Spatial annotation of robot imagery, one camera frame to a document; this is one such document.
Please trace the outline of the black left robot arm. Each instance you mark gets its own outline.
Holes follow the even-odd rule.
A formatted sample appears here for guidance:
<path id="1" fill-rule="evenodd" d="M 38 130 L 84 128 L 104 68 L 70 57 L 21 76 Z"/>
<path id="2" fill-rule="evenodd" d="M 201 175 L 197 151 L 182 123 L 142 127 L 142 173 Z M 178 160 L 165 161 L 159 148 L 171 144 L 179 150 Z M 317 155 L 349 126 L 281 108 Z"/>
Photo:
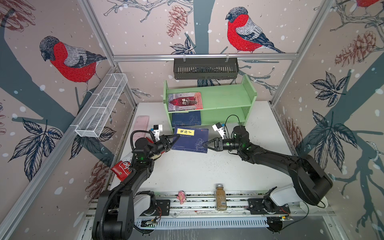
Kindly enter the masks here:
<path id="1" fill-rule="evenodd" d="M 181 136 L 161 135 L 155 139 L 151 131 L 136 130 L 130 135 L 132 149 L 129 175 L 115 188 L 103 191 L 98 199 L 92 228 L 94 240 L 127 240 L 135 226 L 134 198 L 141 185 L 151 176 L 155 160 L 170 151 Z"/>

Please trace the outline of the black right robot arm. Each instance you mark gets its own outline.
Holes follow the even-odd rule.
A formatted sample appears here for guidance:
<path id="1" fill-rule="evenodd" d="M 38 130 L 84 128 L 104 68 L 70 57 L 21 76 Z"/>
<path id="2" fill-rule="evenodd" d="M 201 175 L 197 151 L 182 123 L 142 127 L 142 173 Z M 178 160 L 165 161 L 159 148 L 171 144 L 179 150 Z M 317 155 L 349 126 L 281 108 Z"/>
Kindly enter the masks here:
<path id="1" fill-rule="evenodd" d="M 312 156 L 300 158 L 266 150 L 250 142 L 244 126 L 234 127 L 231 139 L 214 138 L 203 146 L 215 152 L 236 150 L 244 162 L 263 165 L 290 176 L 291 184 L 272 188 L 265 195 L 265 201 L 271 206 L 295 202 L 317 206 L 333 187 L 332 180 Z"/>

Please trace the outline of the blue book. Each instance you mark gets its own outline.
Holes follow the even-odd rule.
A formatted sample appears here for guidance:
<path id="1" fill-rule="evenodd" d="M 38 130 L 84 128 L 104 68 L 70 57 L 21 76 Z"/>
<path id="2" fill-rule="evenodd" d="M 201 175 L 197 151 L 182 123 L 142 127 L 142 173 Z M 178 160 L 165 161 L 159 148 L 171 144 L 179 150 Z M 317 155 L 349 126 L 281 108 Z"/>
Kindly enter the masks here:
<path id="1" fill-rule="evenodd" d="M 202 124 L 201 113 L 200 111 L 193 111 L 188 113 L 173 113 L 171 125 L 172 127 L 179 126 L 199 126 Z"/>
<path id="2" fill-rule="evenodd" d="M 202 128 L 175 127 L 175 134 L 180 135 L 172 150 L 206 154 L 208 149 L 203 146 L 209 138 L 209 130 Z"/>

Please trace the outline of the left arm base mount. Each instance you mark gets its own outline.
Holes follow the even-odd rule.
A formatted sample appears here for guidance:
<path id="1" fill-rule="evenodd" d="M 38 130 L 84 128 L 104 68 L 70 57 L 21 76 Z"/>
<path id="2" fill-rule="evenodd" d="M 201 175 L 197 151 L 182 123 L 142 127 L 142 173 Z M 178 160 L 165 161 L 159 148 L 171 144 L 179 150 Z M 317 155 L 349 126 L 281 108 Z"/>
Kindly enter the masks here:
<path id="1" fill-rule="evenodd" d="M 157 200 L 152 191 L 142 191 L 134 196 L 135 219 L 140 216 L 168 216 L 170 208 L 170 200 Z"/>

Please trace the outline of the pink Hamlet book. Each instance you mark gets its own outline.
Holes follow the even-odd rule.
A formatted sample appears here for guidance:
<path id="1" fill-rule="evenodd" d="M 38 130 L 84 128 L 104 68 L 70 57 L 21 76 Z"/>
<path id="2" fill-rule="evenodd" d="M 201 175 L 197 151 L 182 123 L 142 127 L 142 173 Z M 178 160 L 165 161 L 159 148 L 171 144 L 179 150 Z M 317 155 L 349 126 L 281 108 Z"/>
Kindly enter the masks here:
<path id="1" fill-rule="evenodd" d="M 200 92 L 168 94 L 168 111 L 190 111 L 203 109 Z"/>

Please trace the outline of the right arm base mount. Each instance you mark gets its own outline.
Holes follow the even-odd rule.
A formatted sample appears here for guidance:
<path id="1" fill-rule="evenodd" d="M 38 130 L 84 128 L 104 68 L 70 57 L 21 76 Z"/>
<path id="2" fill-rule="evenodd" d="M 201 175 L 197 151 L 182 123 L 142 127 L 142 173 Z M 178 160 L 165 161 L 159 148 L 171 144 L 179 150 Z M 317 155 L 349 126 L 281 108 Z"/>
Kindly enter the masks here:
<path id="1" fill-rule="evenodd" d="M 248 199 L 248 207 L 246 210 L 250 211 L 251 215 L 265 215 L 265 214 L 286 214 L 290 215 L 291 211 L 288 204 L 278 206 L 271 199 L 271 193 L 276 189 L 270 189 L 262 198 Z"/>

